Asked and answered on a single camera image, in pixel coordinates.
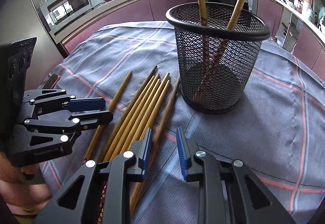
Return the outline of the hand in pink sleeve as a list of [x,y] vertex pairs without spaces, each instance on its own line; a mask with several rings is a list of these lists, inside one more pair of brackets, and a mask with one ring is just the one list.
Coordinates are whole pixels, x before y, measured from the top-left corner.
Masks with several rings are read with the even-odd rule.
[[1,153],[1,196],[15,215],[37,215],[52,198],[42,180],[27,181],[20,168],[12,166]]

